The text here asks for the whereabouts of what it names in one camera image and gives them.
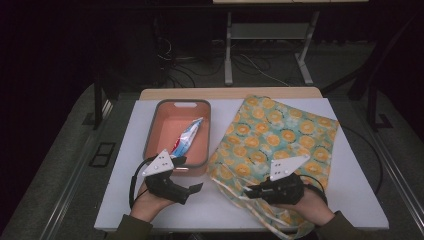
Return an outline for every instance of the orange tray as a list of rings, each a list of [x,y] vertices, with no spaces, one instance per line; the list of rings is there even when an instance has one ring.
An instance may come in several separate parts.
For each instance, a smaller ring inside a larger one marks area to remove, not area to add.
[[[175,142],[195,119],[203,117],[196,136],[186,152],[184,165],[177,166],[174,175],[200,176],[206,172],[209,157],[211,105],[208,101],[167,99],[158,103],[144,149],[144,159],[163,149],[171,153]]]

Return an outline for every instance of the white tabletop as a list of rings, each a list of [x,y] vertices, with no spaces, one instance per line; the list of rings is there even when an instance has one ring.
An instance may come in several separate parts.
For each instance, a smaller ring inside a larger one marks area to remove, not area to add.
[[[327,99],[275,99],[292,107],[336,119]],[[243,99],[209,99],[212,107],[209,155],[218,146]],[[131,177],[141,163],[144,145],[158,100],[137,101],[116,159],[109,185],[97,216],[95,228],[115,231],[123,214],[128,214],[128,192]],[[246,209],[233,205],[219,192],[207,174],[201,177],[172,177],[188,187],[203,182],[199,193],[191,195],[185,205],[174,204],[164,209],[152,222],[158,231],[264,231],[266,230]],[[143,178],[138,177],[136,188]],[[333,148],[328,188],[329,207],[341,210],[358,228],[389,227],[380,204],[366,180],[341,128]]]

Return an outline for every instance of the person's left hand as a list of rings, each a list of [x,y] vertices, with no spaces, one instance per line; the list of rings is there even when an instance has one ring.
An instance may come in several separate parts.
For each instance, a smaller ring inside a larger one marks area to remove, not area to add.
[[[138,195],[140,194],[141,196],[134,202],[130,216],[146,222],[151,222],[162,209],[175,203],[151,194],[144,182],[138,190]]]

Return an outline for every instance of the yellow patterned cloth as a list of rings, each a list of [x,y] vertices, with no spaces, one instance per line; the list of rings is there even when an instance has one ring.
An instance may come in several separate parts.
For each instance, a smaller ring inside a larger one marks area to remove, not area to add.
[[[248,199],[243,187],[265,181],[271,160],[308,154],[311,158],[295,173],[312,176],[326,188],[338,126],[336,120],[268,97],[247,96],[209,159],[208,174],[235,205],[249,209],[280,239],[305,236],[313,224],[296,212],[275,208],[262,199]],[[310,178],[302,180],[321,188]],[[283,227],[297,232],[285,234],[280,230]]]

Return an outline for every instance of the white cord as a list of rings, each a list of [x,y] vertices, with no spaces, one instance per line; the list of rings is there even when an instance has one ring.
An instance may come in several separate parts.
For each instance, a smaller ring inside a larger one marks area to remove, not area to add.
[[[266,76],[266,77],[268,77],[268,78],[271,78],[271,79],[273,79],[273,80],[275,80],[275,81],[277,81],[277,82],[280,82],[280,83],[282,83],[282,84],[284,84],[284,85],[286,85],[287,87],[291,87],[289,84],[287,84],[287,83],[285,83],[284,81],[282,81],[282,80],[280,80],[280,79],[277,79],[277,78],[274,78],[274,77],[271,77],[271,76],[269,76],[268,74],[266,74],[266,73],[264,73],[264,72],[262,72],[262,70],[261,69],[259,69],[259,67],[258,67],[258,65],[256,65],[249,57],[247,57],[246,55],[244,55],[244,54],[240,54],[240,56],[242,56],[242,57],[244,57],[244,58],[246,58],[262,75],[264,75],[264,76]]]

